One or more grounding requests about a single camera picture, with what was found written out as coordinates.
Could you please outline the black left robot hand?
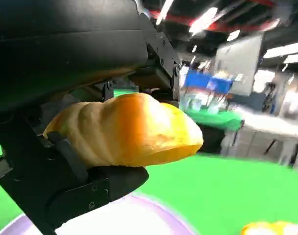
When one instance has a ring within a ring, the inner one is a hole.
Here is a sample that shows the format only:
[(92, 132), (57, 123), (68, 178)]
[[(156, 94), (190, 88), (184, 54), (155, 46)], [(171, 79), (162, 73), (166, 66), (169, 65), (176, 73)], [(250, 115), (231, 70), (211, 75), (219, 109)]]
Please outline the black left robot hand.
[(85, 169), (69, 140), (43, 137), (44, 103), (116, 78), (177, 106), (180, 60), (133, 0), (0, 0), (0, 185), (44, 235), (133, 192), (143, 167)]

